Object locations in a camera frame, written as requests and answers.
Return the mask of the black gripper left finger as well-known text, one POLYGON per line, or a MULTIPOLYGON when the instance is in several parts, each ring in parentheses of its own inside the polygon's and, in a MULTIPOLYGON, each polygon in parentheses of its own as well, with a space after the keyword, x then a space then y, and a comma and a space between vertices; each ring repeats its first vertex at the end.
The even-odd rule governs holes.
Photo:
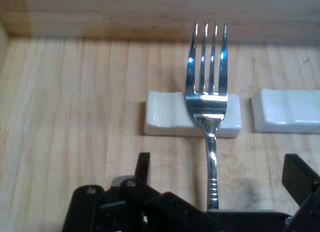
POLYGON ((148 185, 150 153, 140 153, 135 173, 105 191, 77 188, 64 232, 223 232, 225 226, 172 193, 148 185))

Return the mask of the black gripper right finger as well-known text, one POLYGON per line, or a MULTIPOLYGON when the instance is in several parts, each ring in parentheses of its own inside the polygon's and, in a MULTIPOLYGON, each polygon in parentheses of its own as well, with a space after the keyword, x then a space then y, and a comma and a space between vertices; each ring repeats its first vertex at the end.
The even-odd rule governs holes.
POLYGON ((320 176, 297 154, 286 154, 282 184, 299 209, 285 228, 286 232, 320 230, 320 176))

